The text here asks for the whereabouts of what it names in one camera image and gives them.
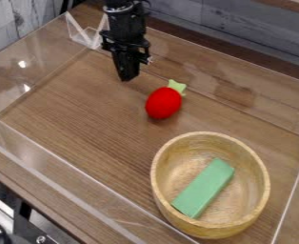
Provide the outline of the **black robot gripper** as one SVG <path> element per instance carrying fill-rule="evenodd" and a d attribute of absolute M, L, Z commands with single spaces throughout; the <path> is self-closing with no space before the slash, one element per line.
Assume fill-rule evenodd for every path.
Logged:
<path fill-rule="evenodd" d="M 149 41 L 147 34 L 147 16 L 144 3 L 149 0 L 104 0 L 104 13 L 108 16 L 109 29 L 103 30 L 103 48 L 113 53 L 113 61 L 121 81 L 139 76 L 140 63 L 148 64 Z"/>

